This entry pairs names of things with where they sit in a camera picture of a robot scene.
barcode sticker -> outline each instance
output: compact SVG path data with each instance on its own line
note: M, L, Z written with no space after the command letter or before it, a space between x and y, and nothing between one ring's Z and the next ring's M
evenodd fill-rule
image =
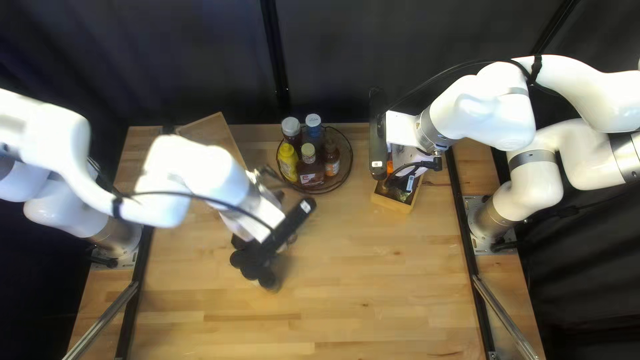
M300 203L300 207L301 207L301 208L302 208L302 210L304 210L307 214L309 213L309 211L311 211L311 205L309 205L309 203L308 203L308 202L306 202L306 201L304 201L304 200Z
M409 181L406 182L406 191L407 192L411 192L411 190L413 188L413 179L414 178L415 178L415 176L409 175Z

condiment bottle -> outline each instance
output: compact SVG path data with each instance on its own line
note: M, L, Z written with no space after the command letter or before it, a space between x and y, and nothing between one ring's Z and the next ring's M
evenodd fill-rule
M300 185L312 187L324 183L324 166L316 160L316 148L311 143L302 145L302 160L298 161Z
M309 114L305 118L305 123L307 124L307 139L305 142L313 144L316 148L316 155L322 158L324 145L322 120L320 120L318 114Z
M300 131L300 121L294 117L287 117L282 121L282 135L284 141L291 144L293 149L300 153L302 146L302 132Z
M280 150L278 150L278 166L280 166L280 171L282 171L282 175L287 180L292 183L298 181L298 172L296 171L298 155L293 151L291 144L283 143L280 146Z
M329 138L324 143L324 174L336 176L338 171L340 171L340 151L333 139Z

silver metal ring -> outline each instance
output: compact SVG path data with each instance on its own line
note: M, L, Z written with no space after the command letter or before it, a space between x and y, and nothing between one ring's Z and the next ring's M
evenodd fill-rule
M500 215L493 205L493 197L490 197L473 213L469 212L468 215L469 229L482 240L493 241L519 223L519 221L509 220Z
M531 150L521 152L516 156L512 157L509 160L509 171L513 171L516 167L520 165L525 165L526 163L535 163L537 161L548 161L550 163L556 162L556 154L549 150Z
M415 134L416 138L418 139L418 143L429 152L435 149L447 150L458 140L450 139L441 134L438 129L436 129L436 127L433 125L433 122L431 121L429 109L431 109L431 105L429 105L429 107L424 109L422 113L417 116L418 119Z
M626 183L637 181L640 177L640 159L633 141L633 137L638 137L637 141L640 141L638 134L640 133L625 134L613 138L609 142L620 174Z

yellow bottle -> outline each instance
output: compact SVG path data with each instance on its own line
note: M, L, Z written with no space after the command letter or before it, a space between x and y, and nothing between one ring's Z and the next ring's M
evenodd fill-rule
M283 143L278 151L278 166L284 177L295 183L298 181L298 173L296 171L296 164L298 163L298 155L293 149L293 146L288 143Z

wooden board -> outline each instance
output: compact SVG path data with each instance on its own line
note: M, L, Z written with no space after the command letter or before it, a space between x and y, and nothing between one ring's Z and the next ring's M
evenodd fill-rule
M142 163L147 157L148 148L161 131L162 126L129 128L114 181L114 185L121 192L133 191L135 181L140 176ZM76 344L104 310L129 285L132 275L133 269L92 270L89 272L69 348ZM113 359L120 335L123 313L124 310L103 330L83 359Z
M488 146L464 139L453 149L463 195L491 195L500 187ZM545 353L518 255L476 256L476 263L482 280L529 340L540 359L544 359ZM491 311L490 315L496 348L501 354L520 359L521 355L509 334Z
M229 126L222 113L215 113L204 119L179 126L175 132L197 143L220 146L230 152L242 166L246 167L242 154L240 154L236 141L231 136Z
M279 126L229 128L249 168L276 166ZM231 233L204 204L192 203L181 226L156 231L133 359L484 359L446 169L422 178L409 215L371 204L367 124L338 128L354 148L352 173L316 197L280 293L228 264ZM132 190L159 131L130 128L122 191ZM75 338L130 278L127 270L90 274ZM85 359L113 358L114 326Z

